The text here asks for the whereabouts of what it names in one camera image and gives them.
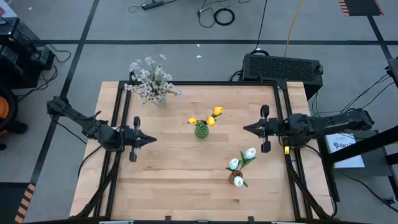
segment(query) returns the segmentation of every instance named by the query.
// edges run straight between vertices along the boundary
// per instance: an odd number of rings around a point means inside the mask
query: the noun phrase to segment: white tulip
[[[246,150],[246,152],[244,153],[244,157],[246,159],[252,159],[256,156],[256,149],[255,148],[250,148],[248,150]]]
[[[238,168],[238,164],[239,160],[237,158],[231,159],[231,161],[229,162],[229,168],[231,170],[236,170],[236,168]]]
[[[242,185],[243,185],[243,178],[240,177],[240,176],[236,176],[236,177],[234,178],[234,185],[237,186],[237,187],[242,187]]]

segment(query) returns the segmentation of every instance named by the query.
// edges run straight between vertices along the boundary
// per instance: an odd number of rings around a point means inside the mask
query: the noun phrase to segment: flower bouquet
[[[132,81],[141,82],[139,85],[128,85],[124,84],[124,88],[128,91],[132,91],[140,96],[140,102],[145,104],[147,102],[153,102],[159,107],[166,105],[167,94],[174,94],[175,97],[180,98],[182,91],[172,91],[173,84],[169,83],[172,76],[163,71],[161,64],[155,65],[155,61],[152,57],[146,57],[145,63],[148,64],[149,70],[141,68],[142,60],[137,60],[130,65],[130,76]]]
[[[204,139],[209,135],[209,128],[207,125],[214,126],[216,124],[216,117],[223,113],[224,108],[222,107],[215,107],[213,108],[213,114],[204,120],[198,120],[196,118],[188,119],[188,124],[195,125],[195,135],[197,138]]]
[[[238,160],[237,158],[232,159],[229,162],[229,167],[226,168],[229,171],[231,171],[231,174],[228,177],[228,182],[230,182],[230,184],[234,184],[237,187],[242,187],[242,185],[248,187],[248,184],[243,180],[243,174],[241,171],[243,167],[247,166],[255,158],[256,158],[255,148],[252,147],[248,149],[244,154],[241,151],[241,160]]]

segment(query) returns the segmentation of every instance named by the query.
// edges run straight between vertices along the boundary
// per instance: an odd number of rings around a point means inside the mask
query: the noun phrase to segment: wooden table
[[[118,82],[102,84],[96,108],[102,113],[98,119],[111,120],[117,88]],[[243,126],[258,121],[262,105],[269,105],[269,118],[277,117],[272,87],[178,85],[176,89],[183,90],[182,98],[170,95],[166,108],[142,106],[138,96],[132,95],[127,124],[132,126],[133,117],[139,116],[142,131],[157,141],[138,151],[137,162],[129,161],[131,148],[126,147],[111,218],[164,220],[170,215],[172,220],[237,221],[253,216],[256,221],[294,221],[282,146],[276,137],[271,137],[271,151],[261,153],[262,139],[243,130]],[[303,84],[288,83],[288,91],[293,113],[309,114]],[[197,139],[194,126],[187,124],[188,118],[205,119],[215,106],[224,107],[224,113],[217,118],[216,126],[209,127],[206,139]],[[315,141],[310,145],[317,148]],[[89,140],[85,156],[97,147],[96,141]],[[228,183],[230,172],[225,167],[232,158],[239,157],[240,151],[250,147],[258,153],[257,159],[243,170],[249,188],[238,188]],[[70,215],[77,214],[98,188],[104,154],[105,150],[97,152],[83,166]],[[302,149],[302,161],[309,191],[332,214],[320,158]],[[305,217],[298,188],[297,193],[301,216]],[[101,214],[107,197],[105,192]]]

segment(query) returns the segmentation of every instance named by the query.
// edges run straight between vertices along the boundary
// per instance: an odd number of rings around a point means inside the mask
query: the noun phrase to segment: black metal frame
[[[120,101],[121,101],[121,96],[122,96],[122,92],[123,92],[123,86],[125,83],[129,83],[129,81],[120,81],[119,85],[118,85],[118,93],[116,95],[116,101],[115,101],[115,106],[114,106],[114,111],[113,111],[113,117],[112,117],[112,121],[111,121],[111,125],[112,126],[116,126],[117,123],[117,117],[118,117],[118,113],[119,113],[119,108],[120,108]],[[277,114],[278,114],[278,118],[280,121],[283,121],[283,112],[282,112],[282,105],[280,102],[280,96],[279,96],[279,91],[278,91],[278,84],[276,82],[273,81],[262,81],[262,82],[202,82],[202,81],[175,81],[172,82],[174,85],[229,85],[229,86],[272,86],[273,87],[273,91],[274,91],[274,97],[275,97],[275,103],[276,103],[276,108],[277,108]],[[286,89],[286,84],[282,85],[282,90],[283,90],[283,94],[284,94],[284,101],[285,101],[285,106],[286,106],[286,111],[287,114],[292,114],[292,109],[291,109],[291,105],[290,105],[290,99],[289,99],[289,94],[287,93],[287,89]],[[122,115],[122,121],[121,121],[121,125],[125,125],[126,121],[127,121],[127,112],[129,110],[129,102],[131,99],[131,92],[127,92],[126,93],[126,100],[124,102],[124,109],[123,109],[123,115]],[[120,153],[121,152],[117,152],[115,155],[115,160],[114,162],[116,163],[116,175],[114,176],[114,179],[111,181],[111,185],[109,188],[109,197],[108,197],[108,202],[106,205],[106,213],[105,216],[106,217],[110,217],[112,214],[112,207],[113,207],[113,199],[114,199],[114,192],[116,190],[116,181],[117,181],[117,176],[118,176],[118,167],[119,167],[119,163],[120,163]],[[302,166],[302,161],[301,161],[301,155],[299,151],[295,152],[295,156],[296,156],[296,161],[297,163],[297,170],[298,173],[300,175],[300,179],[301,181],[304,183],[305,185],[305,176],[304,176],[304,170],[303,170],[303,166]],[[106,151],[105,153],[105,157],[104,157],[104,162],[103,162],[103,168],[101,171],[101,178],[100,178],[100,182],[99,184],[103,184],[106,174],[108,173],[108,169],[109,169],[109,160],[111,157],[111,152]],[[285,155],[285,163],[286,166],[288,165],[288,163],[291,161],[290,155]],[[289,187],[290,187],[290,194],[291,194],[291,198],[292,198],[292,205],[293,205],[293,210],[294,210],[294,216],[295,219],[298,220],[299,218],[301,218],[300,216],[300,209],[299,209],[299,203],[298,203],[298,198],[297,198],[297,192],[296,192],[296,187],[295,187],[295,183],[292,180],[292,178],[288,177],[289,179]],[[303,197],[303,201],[305,204],[305,212],[307,215],[307,218],[312,219],[312,209],[310,207],[310,204],[308,203],[307,199]],[[101,203],[102,203],[102,199],[98,200],[98,203],[95,206],[95,211],[94,211],[94,216],[97,217],[100,215],[100,210],[101,210]],[[220,222],[220,223],[247,223],[247,222]]]

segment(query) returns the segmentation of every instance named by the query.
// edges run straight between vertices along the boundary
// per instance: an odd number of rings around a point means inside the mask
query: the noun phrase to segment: green leaf
[[[253,157],[253,158],[251,158],[251,159],[248,159],[244,165],[247,166],[247,165],[248,165],[251,161],[253,161],[254,159],[255,159],[255,157]]]
[[[241,151],[241,158],[242,158],[243,164],[245,164],[244,154],[242,151]]]

